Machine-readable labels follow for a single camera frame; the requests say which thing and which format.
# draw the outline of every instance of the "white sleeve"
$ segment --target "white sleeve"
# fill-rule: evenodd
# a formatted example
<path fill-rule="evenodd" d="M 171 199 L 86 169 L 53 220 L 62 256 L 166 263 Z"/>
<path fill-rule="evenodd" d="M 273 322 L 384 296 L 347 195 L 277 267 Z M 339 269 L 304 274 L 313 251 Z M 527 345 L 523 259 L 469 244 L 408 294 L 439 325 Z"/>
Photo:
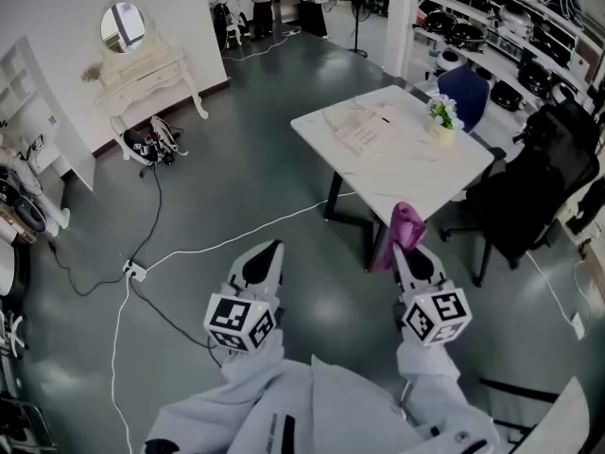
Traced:
<path fill-rule="evenodd" d="M 141 452 L 163 452 L 162 446 L 173 449 L 166 452 L 180 454 L 227 450 L 269 382 L 279 374 L 282 340 L 282 331 L 273 331 L 256 355 L 236 354 L 225 361 L 226 385 L 163 407 Z"/>
<path fill-rule="evenodd" d="M 492 445 L 499 445 L 492 419 L 469 405 L 458 385 L 458 368 L 442 345 L 423 347 L 414 338 L 397 349 L 401 376 L 409 380 L 404 409 L 423 431 L 458 428 L 475 432 Z"/>

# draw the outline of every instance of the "black cable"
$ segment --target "black cable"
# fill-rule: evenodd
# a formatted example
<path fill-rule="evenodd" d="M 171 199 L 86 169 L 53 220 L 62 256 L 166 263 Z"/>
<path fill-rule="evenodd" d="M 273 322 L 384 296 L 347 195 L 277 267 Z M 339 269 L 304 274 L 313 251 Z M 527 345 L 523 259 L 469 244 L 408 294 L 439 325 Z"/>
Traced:
<path fill-rule="evenodd" d="M 147 244 L 149 242 L 149 240 L 151 239 L 151 236 L 153 236 L 155 228 L 158 225 L 158 220 L 160 219 L 160 212 L 162 211 L 162 187 L 160 186 L 160 181 L 158 180 L 158 176 L 155 172 L 155 166 L 152 166 L 151 169 L 153 170 L 153 176 L 155 178 L 155 183 L 158 185 L 158 193 L 159 193 L 159 197 L 160 197 L 160 202 L 158 204 L 158 211 L 156 213 L 155 220 L 153 222 L 153 226 L 151 227 L 151 230 L 149 231 L 149 234 L 147 235 L 146 239 L 141 243 L 141 245 L 136 249 L 135 253 L 130 257 L 130 260 L 134 260 L 134 257 L 139 253 L 139 251 L 141 251 L 143 246 L 145 246 L 145 244 Z M 67 271 L 67 277 L 69 279 L 69 284 L 72 286 L 72 289 L 78 296 L 86 297 L 89 294 L 92 294 L 93 291 L 95 291 L 99 286 L 102 286 L 104 284 L 119 283 L 122 280 L 122 278 L 124 277 L 124 273 L 122 273 L 116 279 L 112 279 L 109 281 L 99 281 L 89 290 L 82 292 L 82 291 L 78 290 L 78 288 L 74 284 L 74 280 L 72 279 L 71 268 L 68 268 L 67 266 L 63 266 L 62 263 L 59 261 L 59 258 L 57 257 L 57 246 L 53 242 L 48 242 L 48 247 L 50 248 L 53 255 L 55 256 L 55 261 L 57 262 L 57 265 L 64 271 Z"/>
<path fill-rule="evenodd" d="M 208 350 L 210 357 L 215 361 L 216 365 L 218 365 L 218 368 L 223 368 L 223 366 L 218 362 L 218 360 L 215 357 L 215 354 L 213 353 L 214 348 L 216 348 L 216 345 L 211 348 L 210 347 L 210 337 L 208 337 L 208 340 L 206 341 L 206 349 Z"/>
<path fill-rule="evenodd" d="M 147 238 L 141 243 L 141 245 L 137 248 L 137 250 L 134 252 L 132 257 L 130 258 L 132 261 L 134 260 L 136 255 L 139 253 L 139 251 L 141 251 L 141 249 L 143 249 L 143 246 L 149 242 L 149 240 L 151 239 L 151 236 L 153 236 L 153 233 L 155 232 L 155 227 L 156 227 L 156 225 L 158 225 L 158 220 L 160 219 L 160 212 L 162 212 L 162 188 L 160 187 L 160 181 L 158 180 L 158 175 L 155 172 L 155 166 L 153 166 L 151 168 L 151 170 L 153 171 L 153 177 L 155 178 L 155 183 L 158 185 L 158 194 L 160 197 L 160 202 L 158 204 L 158 211 L 155 215 L 155 220 L 153 222 L 153 225 L 151 226 L 151 230 L 149 231 Z"/>
<path fill-rule="evenodd" d="M 186 337 L 188 340 L 190 340 L 191 342 L 195 343 L 198 346 L 201 346 L 202 348 L 205 348 L 208 351 L 211 351 L 213 349 L 216 348 L 215 346 L 210 346 L 210 337 L 208 337 L 208 341 L 206 342 L 206 344 L 197 341 L 195 338 L 193 338 L 191 335 L 189 335 L 189 333 L 187 333 L 185 330 L 179 328 L 178 326 L 176 326 L 174 323 L 172 323 L 167 317 L 166 315 L 164 315 L 164 313 L 157 307 L 155 306 L 152 302 L 150 302 L 150 300 L 148 298 L 146 298 L 143 294 L 141 294 L 139 291 L 136 290 L 136 288 L 134 287 L 134 284 L 132 283 L 132 278 L 129 278 L 129 282 L 130 282 L 130 288 L 134 291 L 134 294 L 136 294 L 139 299 L 142 299 L 143 301 L 145 301 L 149 306 L 151 306 L 151 308 L 158 313 L 162 319 L 164 321 L 166 321 L 168 324 L 170 324 L 170 326 L 172 326 L 174 329 L 176 329 L 179 333 L 181 333 L 184 337 Z"/>
<path fill-rule="evenodd" d="M 99 286 L 102 286 L 104 284 L 119 283 L 122 280 L 122 277 L 124 277 L 124 274 L 120 274 L 120 277 L 118 277 L 117 279 L 112 279 L 111 281 L 100 281 L 100 282 L 96 283 L 92 288 L 87 290 L 86 292 L 82 292 L 82 291 L 78 290 L 78 288 L 74 284 L 74 280 L 72 279 L 72 272 L 71 272 L 70 268 L 63 266 L 62 263 L 59 261 L 59 258 L 57 257 L 57 248 L 55 247 L 55 244 L 53 244 L 52 242 L 48 242 L 48 247 L 50 247 L 50 250 L 52 251 L 53 255 L 55 256 L 55 261 L 57 261 L 57 265 L 64 271 L 67 271 L 67 278 L 69 279 L 69 284 L 72 285 L 72 288 L 73 288 L 75 294 L 77 294 L 78 296 L 81 296 L 83 298 L 88 296 L 89 294 L 92 294 L 93 291 L 95 289 L 97 289 Z"/>

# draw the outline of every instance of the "fan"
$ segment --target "fan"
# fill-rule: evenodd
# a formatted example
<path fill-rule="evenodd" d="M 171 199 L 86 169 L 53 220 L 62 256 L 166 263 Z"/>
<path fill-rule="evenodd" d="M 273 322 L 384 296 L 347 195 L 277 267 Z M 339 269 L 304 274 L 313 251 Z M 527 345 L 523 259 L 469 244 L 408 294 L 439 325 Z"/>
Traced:
<path fill-rule="evenodd" d="M 363 58 L 367 58 L 368 53 L 357 46 L 359 41 L 359 22 L 365 22 L 370 18 L 370 15 L 372 15 L 372 7 L 372 0 L 351 0 L 351 11 L 355 18 L 355 47 L 349 49 L 349 51 L 354 52 Z"/>

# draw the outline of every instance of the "white jacket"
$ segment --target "white jacket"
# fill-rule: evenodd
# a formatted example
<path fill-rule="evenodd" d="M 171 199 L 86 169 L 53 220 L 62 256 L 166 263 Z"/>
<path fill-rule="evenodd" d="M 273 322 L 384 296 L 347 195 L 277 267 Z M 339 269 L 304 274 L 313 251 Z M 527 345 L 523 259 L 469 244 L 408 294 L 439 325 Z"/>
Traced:
<path fill-rule="evenodd" d="M 397 350 L 405 412 L 365 378 L 313 357 L 284 360 L 275 330 L 255 356 L 225 361 L 223 387 L 161 409 L 146 454 L 462 454 L 499 452 L 492 419 L 471 407 L 442 346 Z"/>

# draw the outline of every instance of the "chair backrest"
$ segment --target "chair backrest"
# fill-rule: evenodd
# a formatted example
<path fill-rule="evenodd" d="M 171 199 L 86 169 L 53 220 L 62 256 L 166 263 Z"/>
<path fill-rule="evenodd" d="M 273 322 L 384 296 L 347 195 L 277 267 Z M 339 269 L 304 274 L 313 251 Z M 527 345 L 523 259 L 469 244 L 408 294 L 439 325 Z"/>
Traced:
<path fill-rule="evenodd" d="M 520 189 L 533 193 L 532 202 L 547 224 L 572 194 L 598 175 L 599 129 L 570 99 L 557 107 L 544 105 L 527 121 L 526 133 L 525 147 L 507 165 L 507 173 Z"/>
<path fill-rule="evenodd" d="M 483 116 L 490 98 L 488 81 L 462 65 L 442 74 L 437 83 L 441 94 L 456 101 L 458 117 L 464 121 L 464 130 L 471 132 Z"/>

